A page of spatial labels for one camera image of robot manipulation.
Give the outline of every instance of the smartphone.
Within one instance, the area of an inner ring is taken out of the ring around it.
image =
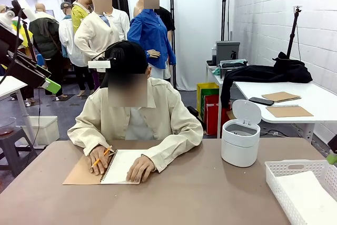
[[[259,97],[251,97],[249,101],[257,103],[257,104],[262,104],[262,105],[273,105],[274,104],[274,101],[272,100],[265,100]]]

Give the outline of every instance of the mini desktop trash bin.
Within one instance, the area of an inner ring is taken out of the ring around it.
[[[247,100],[233,103],[235,120],[222,127],[221,157],[237,167],[249,167],[257,158],[261,121],[260,108]]]

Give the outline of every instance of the seated person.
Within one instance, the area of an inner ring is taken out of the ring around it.
[[[203,129],[169,82],[150,77],[151,67],[139,44],[115,43],[105,57],[111,68],[68,135],[84,148],[90,172],[96,175],[107,168],[103,153],[114,140],[163,140],[136,159],[127,174],[127,181],[144,182],[151,172],[163,171],[177,156],[199,145]],[[101,161],[91,169],[98,158]]]

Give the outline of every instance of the white table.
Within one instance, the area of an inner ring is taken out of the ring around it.
[[[220,133],[221,133],[221,112],[222,112],[222,106],[221,106],[221,91],[222,91],[222,84],[223,84],[223,80],[220,79],[220,76],[218,75],[214,75],[212,73],[213,70],[216,69],[216,66],[209,66],[206,63],[206,82],[208,82],[208,76],[209,76],[209,72],[211,72],[211,75],[213,76],[213,79],[215,81],[215,83],[219,86],[219,107],[218,107],[218,112],[217,112],[217,138],[221,138],[220,137]]]
[[[257,105],[261,109],[262,119],[266,122],[295,124],[304,123],[302,136],[308,141],[312,140],[315,123],[323,123],[325,121],[337,122],[337,95],[314,83],[235,82],[235,84],[247,100],[251,97],[263,98],[262,95],[275,92],[288,92],[301,96],[302,98],[299,100],[281,102],[276,105],[299,105],[310,112],[313,115],[312,117],[277,118],[266,109],[265,105]]]
[[[29,114],[27,112],[25,102],[23,101],[20,89],[27,86],[26,83],[16,79],[15,77],[8,76],[6,77],[5,81],[0,85],[0,100],[8,97],[13,92],[17,95],[17,100],[19,102],[20,110],[23,116],[23,119],[25,121],[25,124],[28,129],[28,138],[30,139],[31,143],[34,142],[34,134],[33,134],[33,127],[31,124],[31,121],[29,119]]]

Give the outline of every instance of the pencil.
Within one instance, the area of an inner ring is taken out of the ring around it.
[[[106,149],[106,151],[104,151],[104,155],[106,155],[111,150],[111,148],[112,148],[112,146],[108,147]],[[98,164],[98,162],[100,162],[99,158],[96,160],[96,162],[93,163],[93,165],[91,166],[91,168],[93,168],[94,166],[96,166]]]

